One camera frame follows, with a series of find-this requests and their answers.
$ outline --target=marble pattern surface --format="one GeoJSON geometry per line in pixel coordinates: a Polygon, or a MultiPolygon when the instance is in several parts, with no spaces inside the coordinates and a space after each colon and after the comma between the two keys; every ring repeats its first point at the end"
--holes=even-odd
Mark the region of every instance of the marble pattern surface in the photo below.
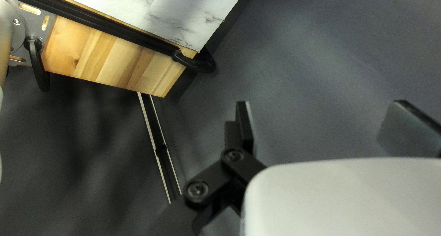
{"type": "Polygon", "coordinates": [[[196,51],[238,0],[75,0],[196,51]]]}

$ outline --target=slotted hole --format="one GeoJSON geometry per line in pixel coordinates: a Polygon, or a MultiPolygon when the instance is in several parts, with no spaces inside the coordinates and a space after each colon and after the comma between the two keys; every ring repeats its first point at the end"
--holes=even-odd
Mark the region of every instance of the slotted hole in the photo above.
{"type": "Polygon", "coordinates": [[[36,14],[36,15],[41,15],[41,10],[34,8],[32,6],[29,6],[27,4],[24,4],[24,3],[19,3],[19,8],[26,10],[27,12],[31,12],[33,14],[36,14]]]}
{"type": "Polygon", "coordinates": [[[46,30],[47,26],[48,26],[48,22],[49,22],[49,15],[45,15],[45,19],[43,20],[43,24],[41,25],[41,30],[46,30]]]}

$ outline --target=white plastic cover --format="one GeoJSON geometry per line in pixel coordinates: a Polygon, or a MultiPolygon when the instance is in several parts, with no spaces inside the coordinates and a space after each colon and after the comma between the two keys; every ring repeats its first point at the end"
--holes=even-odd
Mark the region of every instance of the white plastic cover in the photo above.
{"type": "Polygon", "coordinates": [[[441,160],[276,165],[253,178],[243,207],[245,236],[439,236],[441,160]]]}

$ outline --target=metal rod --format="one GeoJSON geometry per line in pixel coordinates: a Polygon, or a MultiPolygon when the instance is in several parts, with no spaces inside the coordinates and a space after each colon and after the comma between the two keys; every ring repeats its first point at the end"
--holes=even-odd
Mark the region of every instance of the metal rod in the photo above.
{"type": "Polygon", "coordinates": [[[165,192],[167,193],[169,203],[171,203],[173,200],[176,200],[181,196],[179,181],[165,143],[165,138],[157,117],[153,99],[151,95],[141,94],[139,92],[138,97],[141,103],[142,112],[144,113],[144,119],[146,121],[152,148],[155,152],[158,167],[161,172],[165,192]]]}

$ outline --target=screw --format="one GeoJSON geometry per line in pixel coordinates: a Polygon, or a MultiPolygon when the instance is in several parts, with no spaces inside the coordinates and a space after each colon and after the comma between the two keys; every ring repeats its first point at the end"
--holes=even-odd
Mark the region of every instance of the screw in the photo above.
{"type": "Polygon", "coordinates": [[[188,186],[188,194],[200,198],[208,193],[208,186],[203,182],[193,182],[188,186]]]}
{"type": "Polygon", "coordinates": [[[240,160],[242,154],[239,151],[230,151],[225,154],[228,160],[237,161],[240,160]]]}

